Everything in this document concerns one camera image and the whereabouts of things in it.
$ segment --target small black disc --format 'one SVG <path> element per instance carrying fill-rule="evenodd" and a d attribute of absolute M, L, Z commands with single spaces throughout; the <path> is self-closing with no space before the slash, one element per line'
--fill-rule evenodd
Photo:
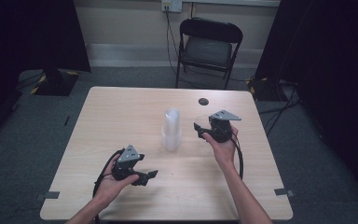
<path fill-rule="evenodd" d="M 205 98 L 200 98 L 199 99 L 199 104 L 200 105 L 207 105 L 207 104 L 209 104 L 209 101 L 207 99 L 205 99 Z"/>

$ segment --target wooden table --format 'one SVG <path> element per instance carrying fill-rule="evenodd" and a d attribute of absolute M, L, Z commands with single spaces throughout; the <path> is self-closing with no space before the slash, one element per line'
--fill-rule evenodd
<path fill-rule="evenodd" d="M 209 100 L 200 105 L 199 98 Z M 164 111 L 180 110 L 182 143 L 176 152 L 161 144 Z M 290 219 L 286 195 L 274 190 L 283 183 L 271 153 L 252 95 L 247 91 L 205 91 L 94 87 L 81 110 L 40 216 L 69 219 L 90 199 L 94 181 L 109 157 L 132 144 L 145 154 L 135 170 L 158 170 L 146 187 L 128 186 L 100 214 L 108 220 L 238 219 L 226 180 L 212 148 L 194 131 L 193 122 L 207 122 L 222 109 L 242 118 L 238 128 L 244 159 L 244 182 L 272 219 Z M 235 157 L 239 168 L 238 156 Z"/>

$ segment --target person's left hand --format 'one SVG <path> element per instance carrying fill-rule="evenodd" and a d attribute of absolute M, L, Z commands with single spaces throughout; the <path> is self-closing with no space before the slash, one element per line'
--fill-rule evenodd
<path fill-rule="evenodd" d="M 98 187 L 98 190 L 93 198 L 93 200 L 96 200 L 98 203 L 100 203 L 103 208 L 106 208 L 118 196 L 124 187 L 128 186 L 139 178 L 138 175 L 130 175 L 127 178 L 119 181 L 113 178 L 111 175 L 112 168 L 119 156 L 120 155 L 117 154 L 106 167 L 105 171 L 103 172 L 105 177 L 101 181 L 101 185 Z"/>

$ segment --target white cup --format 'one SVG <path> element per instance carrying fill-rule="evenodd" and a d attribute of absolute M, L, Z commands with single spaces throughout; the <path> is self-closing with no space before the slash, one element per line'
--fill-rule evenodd
<path fill-rule="evenodd" d="M 168 151 L 176 151 L 182 141 L 180 112 L 176 108 L 165 110 L 165 121 L 161 128 L 162 145 Z"/>

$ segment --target folding chair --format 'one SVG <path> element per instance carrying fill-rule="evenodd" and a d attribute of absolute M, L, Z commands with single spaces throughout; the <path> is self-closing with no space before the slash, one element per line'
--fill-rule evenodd
<path fill-rule="evenodd" d="M 179 58 L 175 88 L 179 84 L 180 64 L 224 72 L 225 90 L 242 42 L 240 28 L 229 22 L 190 18 L 180 25 Z"/>

